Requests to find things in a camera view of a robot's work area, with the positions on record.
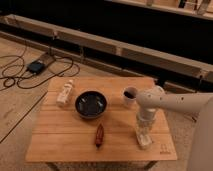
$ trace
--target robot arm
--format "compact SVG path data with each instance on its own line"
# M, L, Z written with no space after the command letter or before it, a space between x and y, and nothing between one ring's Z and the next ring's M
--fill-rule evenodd
M156 108L191 115L199 114L187 170L213 170L213 93L167 95L161 87L156 86L139 92L136 101L140 106L137 120L142 130L149 125L147 123L153 123ZM146 144L146 141L141 141L141 137L147 138L147 135L141 137L137 135L137 137L140 144L143 145L144 142Z

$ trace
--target paper cup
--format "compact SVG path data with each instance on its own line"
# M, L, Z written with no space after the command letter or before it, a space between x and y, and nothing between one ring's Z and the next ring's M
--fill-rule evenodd
M135 102L137 93L138 93L138 90L135 87L127 87L124 89L123 101L124 101L125 107L127 108L132 107L132 105Z

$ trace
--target wooden table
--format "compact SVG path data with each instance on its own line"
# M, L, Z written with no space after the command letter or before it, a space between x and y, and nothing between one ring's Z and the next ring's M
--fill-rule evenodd
M138 105L135 103L131 109L123 105L122 93L125 87L134 86L139 90L146 90L154 86L153 79L72 78L75 88L71 101L62 109L56 105L56 98L69 79L51 80L32 134L26 155L27 162L121 162L177 159L164 112L159 110L156 114L156 122L150 134L154 143L149 149L141 150L134 131ZM76 98L88 90L101 92L108 102L103 116L95 120L81 119L75 109ZM94 138L100 123L104 126L105 136L104 144L97 149Z

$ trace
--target cable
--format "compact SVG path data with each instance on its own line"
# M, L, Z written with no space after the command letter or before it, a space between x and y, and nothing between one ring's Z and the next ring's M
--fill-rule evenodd
M46 83L48 80L52 79L53 77L60 76L61 74L65 73L66 71L70 70L73 66L77 67L77 71L74 74L69 75L69 77L74 77L74 76L76 76L80 72L80 67L77 64L74 64L74 61L71 58L61 57L59 59L69 59L69 60L71 60L71 63L69 63L69 62L62 62L62 61L56 61L56 62L62 62L62 63L70 64L70 66L68 68L66 68L66 69L58 72L58 73L54 73L54 72L51 71L51 73L53 74L53 76L45 79L44 81L40 82L39 84L36 84L34 86L29 86L29 87L25 87L25 86L21 85L21 82L24 81L24 80L26 80L26 78L23 77L24 74L26 73L26 72L24 72L23 75L17 81L17 87L19 87L20 89L33 89L33 88L36 88L36 87L38 87L38 86Z
M9 3L10 3L10 9L11 9L14 21L16 23L16 26L19 29L22 30L22 27L21 27L20 23L18 22L18 20L16 19L15 15L14 15L14 9L13 9L12 0L10 0ZM25 46L24 46L23 52L20 55L5 55L5 56L1 56L0 57L0 59L4 59L4 58L15 58L14 60L8 62L7 64L0 66L0 69L3 69L3 71L1 72L1 76L2 77L0 77L0 80L3 80L3 88L0 89L0 91L7 90L8 88L14 86L16 84L16 79L20 78L18 75L23 71L24 66L25 66L25 60L24 60L23 56L25 55L25 53L27 51L27 48L28 48L27 40L24 39L24 38L23 38L23 40L24 40ZM21 60L21 64L20 65L15 64L19 60ZM7 74L5 74L5 72L7 70L9 70L9 69L11 69L13 67L20 67L20 70L18 70L17 73L15 73L13 75L7 75Z

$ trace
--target black bowl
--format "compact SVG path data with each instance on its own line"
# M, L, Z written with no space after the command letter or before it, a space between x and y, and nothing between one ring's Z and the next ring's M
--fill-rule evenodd
M95 119L101 116L106 106L106 98L97 91L84 92L75 102L76 110L80 116L85 119Z

